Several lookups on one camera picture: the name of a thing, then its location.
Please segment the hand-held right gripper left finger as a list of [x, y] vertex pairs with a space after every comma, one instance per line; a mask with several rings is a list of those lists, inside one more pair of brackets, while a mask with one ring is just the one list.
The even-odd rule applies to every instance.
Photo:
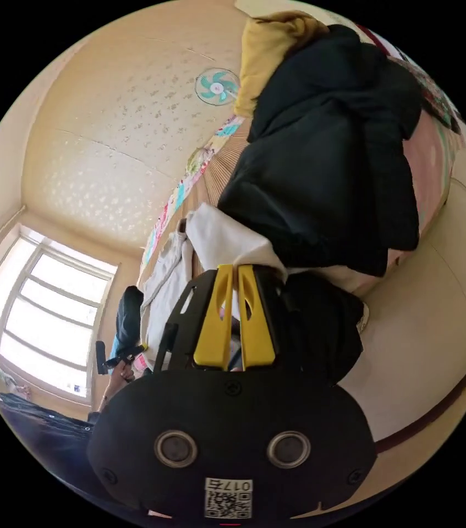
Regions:
[[233, 266], [219, 266], [213, 279], [193, 359], [202, 368], [226, 370], [232, 334]]

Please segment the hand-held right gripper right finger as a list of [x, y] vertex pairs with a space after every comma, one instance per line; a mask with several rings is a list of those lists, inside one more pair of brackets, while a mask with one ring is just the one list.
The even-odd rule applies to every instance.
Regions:
[[276, 354], [252, 265], [238, 267], [238, 305], [243, 369], [272, 366]]

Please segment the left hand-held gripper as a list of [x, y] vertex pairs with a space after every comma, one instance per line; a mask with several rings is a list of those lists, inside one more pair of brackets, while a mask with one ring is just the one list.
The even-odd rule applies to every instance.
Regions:
[[145, 351], [141, 342], [141, 306], [143, 292], [135, 285], [128, 286], [120, 301], [116, 313], [116, 332], [108, 359], [103, 363], [106, 370], [112, 370], [121, 359], [135, 359]]

